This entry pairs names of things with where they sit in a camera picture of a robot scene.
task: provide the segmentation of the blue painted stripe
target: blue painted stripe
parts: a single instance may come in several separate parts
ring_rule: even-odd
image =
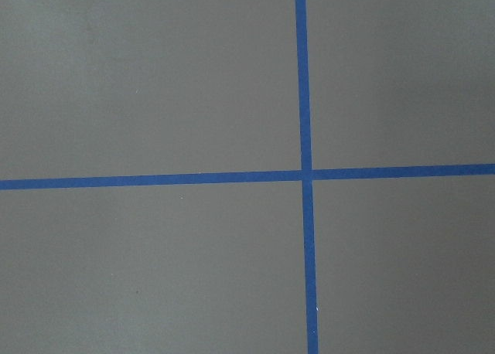
[[[228,182],[296,182],[300,171],[219,172],[176,175],[104,176],[91,178],[0,180],[0,190],[94,188],[106,186],[170,186]]]
[[[306,0],[295,0],[295,26],[299,78],[299,130],[302,169],[302,223],[306,281],[306,333],[308,354],[318,354],[315,227],[312,197],[311,108],[309,99],[308,33]]]
[[[465,175],[495,175],[495,164],[337,168],[312,171],[313,180],[418,178]]]

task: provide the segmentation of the gray floor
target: gray floor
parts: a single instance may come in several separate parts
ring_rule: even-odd
[[[314,168],[495,163],[494,8],[307,0]],[[0,180],[300,169],[294,0],[0,26]],[[493,175],[313,185],[321,353],[495,352]],[[0,191],[0,352],[306,352],[300,187]]]

